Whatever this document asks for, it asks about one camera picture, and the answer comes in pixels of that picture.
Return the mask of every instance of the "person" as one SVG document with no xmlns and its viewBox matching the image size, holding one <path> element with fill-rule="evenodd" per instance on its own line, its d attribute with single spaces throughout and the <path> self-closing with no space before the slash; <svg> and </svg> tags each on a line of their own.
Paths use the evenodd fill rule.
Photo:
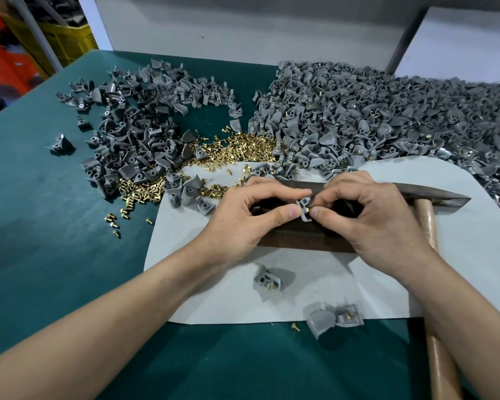
<svg viewBox="0 0 500 400">
<path fill-rule="evenodd" d="M 230 188 L 192 242 L 1 354 L 0 399 L 96 397 L 203 282 L 299 217 L 289 202 L 310 193 L 256 177 Z M 269 197 L 287 203 L 252 216 L 252 204 Z M 359 201 L 360 216 L 330 210 L 339 198 Z M 340 174 L 314 197 L 310 215 L 409 290 L 480 396 L 500 399 L 500 313 L 431 248 L 393 184 L 364 171 Z"/>
</svg>

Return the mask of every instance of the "hand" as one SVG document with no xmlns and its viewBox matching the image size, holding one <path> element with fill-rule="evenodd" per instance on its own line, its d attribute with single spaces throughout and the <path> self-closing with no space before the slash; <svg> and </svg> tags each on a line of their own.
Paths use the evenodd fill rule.
<svg viewBox="0 0 500 400">
<path fill-rule="evenodd" d="M 357 219 L 329 209 L 340 198 L 365 207 Z M 363 261 L 390 276 L 397 277 L 411 264 L 438 258 L 398 188 L 375 182 L 366 171 L 334 177 L 314 197 L 312 206 L 313 220 L 342 235 Z"/>
<path fill-rule="evenodd" d="M 310 189 L 294 189 L 272 178 L 251 177 L 244 187 L 228 188 L 207 226 L 191 244 L 209 256 L 209 262 L 229 267 L 243 259 L 270 230 L 300 217 L 299 205 L 290 203 L 263 215 L 249 208 L 262 199 L 276 197 L 294 202 L 311 195 Z"/>
</svg>

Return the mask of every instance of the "pile of brass screws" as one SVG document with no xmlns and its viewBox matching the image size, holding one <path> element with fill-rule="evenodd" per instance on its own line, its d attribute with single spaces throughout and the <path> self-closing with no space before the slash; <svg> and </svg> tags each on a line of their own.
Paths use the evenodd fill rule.
<svg viewBox="0 0 500 400">
<path fill-rule="evenodd" d="M 231 133 L 231 128 L 229 126 L 226 129 L 222 129 L 224 133 Z M 186 165 L 202 165 L 205 164 L 204 168 L 208 171 L 215 171 L 216 169 L 222 168 L 227 164 L 234 164 L 236 161 L 254 161 L 254 162 L 264 162 L 267 161 L 272 163 L 275 161 L 272 153 L 276 146 L 275 140 L 269 140 L 264 136 L 250 135 L 247 133 L 238 132 L 232 134 L 226 139 L 219 139 L 215 136 L 213 143 L 202 144 L 200 147 L 204 152 L 208 154 L 208 157 L 203 160 L 197 160 L 195 158 L 187 160 L 183 166 Z M 208 140 L 206 137 L 199 137 L 197 142 Z M 248 164 L 242 170 L 244 176 L 239 178 L 238 182 L 233 182 L 236 186 L 243 186 L 248 178 L 250 177 L 250 171 L 252 169 Z M 232 174 L 231 170 L 227 169 L 228 174 Z M 186 174 L 181 174 L 183 181 L 189 180 Z M 129 215 L 135 209 L 135 203 L 146 204 L 150 201 L 154 204 L 159 203 L 163 196 L 164 188 L 163 183 L 165 181 L 164 177 L 161 177 L 155 182 L 144 182 L 142 184 L 135 185 L 133 180 L 119 180 L 118 190 L 121 193 L 121 199 L 125 202 L 125 207 L 120 210 L 120 215 L 124 219 L 129 219 Z M 202 196 L 214 199 L 221 199 L 226 191 L 227 186 L 220 184 L 213 184 L 209 187 L 203 187 L 200 191 Z M 108 214 L 104 218 L 105 221 L 110 222 L 113 228 L 119 228 L 114 222 L 117 217 L 113 214 Z M 147 223 L 152 224 L 150 219 L 146 220 Z M 113 234 L 120 238 L 120 233 L 114 231 Z"/>
</svg>

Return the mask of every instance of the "forearm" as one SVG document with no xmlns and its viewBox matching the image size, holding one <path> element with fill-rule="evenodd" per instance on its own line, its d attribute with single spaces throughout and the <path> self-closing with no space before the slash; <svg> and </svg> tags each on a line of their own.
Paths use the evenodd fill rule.
<svg viewBox="0 0 500 400">
<path fill-rule="evenodd" d="M 399 278 L 485 400 L 500 399 L 500 312 L 442 259 Z"/>
<path fill-rule="evenodd" d="M 0 355 L 0 399 L 91 399 L 213 274 L 184 247 Z"/>
</svg>

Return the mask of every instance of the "metal pole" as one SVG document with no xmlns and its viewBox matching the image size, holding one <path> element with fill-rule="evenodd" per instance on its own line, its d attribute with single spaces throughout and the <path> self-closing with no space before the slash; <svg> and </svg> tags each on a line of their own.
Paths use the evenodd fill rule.
<svg viewBox="0 0 500 400">
<path fill-rule="evenodd" d="M 39 4 L 42 8 L 46 10 L 47 13 L 50 14 L 50 16 L 56 20 L 56 22 L 61 25 L 61 26 L 70 26 L 67 21 L 63 19 L 62 16 L 59 15 L 59 13 L 54 10 L 54 8 L 50 5 L 50 3 L 47 0 L 33 0 L 37 4 Z"/>
<path fill-rule="evenodd" d="M 33 33 L 33 36 L 35 36 L 37 42 L 39 42 L 42 51 L 45 53 L 56 73 L 63 70 L 63 66 L 61 66 L 58 57 L 55 55 L 52 47 L 46 40 L 43 32 L 37 24 L 37 21 L 35 20 L 35 18 L 33 18 L 33 15 L 31 14 L 24 0 L 11 0 L 11 2 L 19 10 L 20 15 L 22 15 L 22 18 L 24 18 L 26 25 L 30 28 L 30 31 Z"/>
</svg>

